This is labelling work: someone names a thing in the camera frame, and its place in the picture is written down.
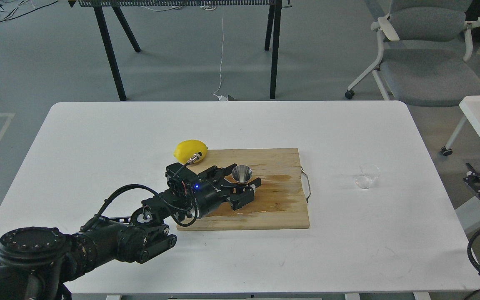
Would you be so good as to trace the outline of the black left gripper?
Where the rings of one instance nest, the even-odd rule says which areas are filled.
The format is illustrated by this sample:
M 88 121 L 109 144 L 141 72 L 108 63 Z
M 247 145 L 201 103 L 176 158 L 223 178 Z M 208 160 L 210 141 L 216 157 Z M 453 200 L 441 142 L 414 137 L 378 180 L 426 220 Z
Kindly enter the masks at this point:
M 232 210 L 238 210 L 255 200 L 256 188 L 261 186 L 261 178 L 246 184 L 235 184 L 225 179 L 232 174 L 236 163 L 222 168 L 216 165 L 198 174 L 200 180 L 190 182 L 197 208 L 197 219 L 207 216 L 222 203 L 228 202 Z

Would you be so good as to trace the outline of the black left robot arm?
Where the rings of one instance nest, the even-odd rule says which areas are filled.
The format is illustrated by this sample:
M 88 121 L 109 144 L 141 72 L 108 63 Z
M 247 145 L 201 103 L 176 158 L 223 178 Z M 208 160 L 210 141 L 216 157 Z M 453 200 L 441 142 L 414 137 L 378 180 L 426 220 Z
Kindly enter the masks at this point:
M 171 249 L 177 236 L 165 219 L 181 227 L 209 215 L 221 204 L 238 210 L 255 199 L 260 178 L 248 166 L 211 166 L 194 173 L 189 165 L 200 161 L 196 152 L 185 163 L 166 167 L 164 192 L 140 184 L 115 190 L 80 231 L 63 234 L 59 229 L 23 227 L 0 237 L 0 300 L 70 300 L 65 286 L 112 260 L 143 264 Z M 153 197 L 129 217 L 109 218 L 103 213 L 118 196 L 133 189 L 148 190 Z

